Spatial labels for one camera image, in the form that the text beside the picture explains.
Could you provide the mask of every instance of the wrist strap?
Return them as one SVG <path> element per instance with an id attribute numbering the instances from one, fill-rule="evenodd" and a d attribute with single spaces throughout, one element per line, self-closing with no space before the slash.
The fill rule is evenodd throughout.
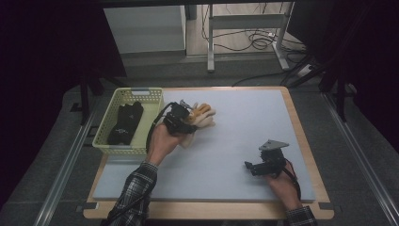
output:
<path id="1" fill-rule="evenodd" d="M 294 171 L 294 168 L 293 168 L 293 164 L 290 162 L 290 161 L 288 161 L 288 159 L 285 159 L 285 160 L 287 160 L 287 162 L 291 165 L 291 169 L 293 169 L 293 173 L 294 174 L 292 174 L 289 170 L 287 170 L 286 168 L 283 168 L 282 170 L 285 172 L 285 174 L 287 174 L 290 178 L 291 178 L 291 180 L 293 181 L 293 184 L 294 184 L 294 187 L 295 187 L 295 189 L 296 189 L 296 194 L 297 194 L 297 196 L 298 196 L 298 199 L 300 200 L 301 199 L 301 191 L 300 191 L 300 185 L 299 185 L 299 182 L 297 181 L 297 177 L 296 177 L 296 174 L 295 174 L 295 171 Z"/>

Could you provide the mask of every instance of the glove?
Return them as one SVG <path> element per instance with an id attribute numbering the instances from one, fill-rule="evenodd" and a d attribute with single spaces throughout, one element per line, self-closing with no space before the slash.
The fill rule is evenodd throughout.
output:
<path id="1" fill-rule="evenodd" d="M 195 125 L 199 130 L 215 126 L 214 115 L 216 111 L 207 104 L 198 106 L 198 103 L 193 105 L 193 109 L 188 115 L 185 123 Z M 196 133 L 188 134 L 185 139 L 180 143 L 183 148 L 188 148 L 194 140 Z"/>

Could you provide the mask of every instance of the black object in basket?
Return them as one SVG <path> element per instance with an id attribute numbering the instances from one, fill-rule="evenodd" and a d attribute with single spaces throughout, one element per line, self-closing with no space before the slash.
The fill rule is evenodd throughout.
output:
<path id="1" fill-rule="evenodd" d="M 135 135 L 144 108 L 140 102 L 134 102 L 133 105 L 120 105 L 118 110 L 117 124 L 112 128 L 108 137 L 108 144 L 130 145 Z"/>

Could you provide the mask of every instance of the plastic basket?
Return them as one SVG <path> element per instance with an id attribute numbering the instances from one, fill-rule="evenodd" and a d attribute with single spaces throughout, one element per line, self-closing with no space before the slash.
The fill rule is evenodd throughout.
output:
<path id="1" fill-rule="evenodd" d="M 141 103 L 144 111 L 130 145 L 107 144 L 108 136 L 117 123 L 120 105 L 131 105 L 136 101 Z M 147 135 L 163 106 L 164 95 L 161 88 L 116 89 L 92 142 L 93 147 L 99 148 L 103 153 L 146 154 Z"/>

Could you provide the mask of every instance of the flannel shirt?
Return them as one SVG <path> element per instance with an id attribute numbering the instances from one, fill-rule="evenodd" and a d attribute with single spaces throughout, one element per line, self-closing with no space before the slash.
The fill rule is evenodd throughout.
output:
<path id="1" fill-rule="evenodd" d="M 122 193 L 115 203 L 114 208 L 109 212 L 112 215 L 115 211 L 123 209 L 129 203 L 140 198 L 146 191 L 156 183 L 158 168 L 152 164 L 143 162 L 140 167 L 133 171 L 126 179 Z M 110 225 L 113 226 L 142 226 L 149 213 L 150 195 L 133 206 L 125 214 L 115 219 Z M 291 226 L 313 226 L 317 225 L 316 219 L 309 206 L 296 210 L 287 211 L 287 219 Z"/>
<path id="2" fill-rule="evenodd" d="M 122 193 L 115 203 L 114 208 L 109 212 L 109 215 L 112 215 L 115 211 L 119 211 L 129 203 L 139 199 L 149 188 L 154 186 L 154 183 L 156 183 L 157 171 L 158 168 L 154 164 L 142 162 L 140 167 L 126 178 Z M 144 225 L 146 218 L 149 216 L 150 193 L 125 214 L 115 219 L 110 225 Z"/>

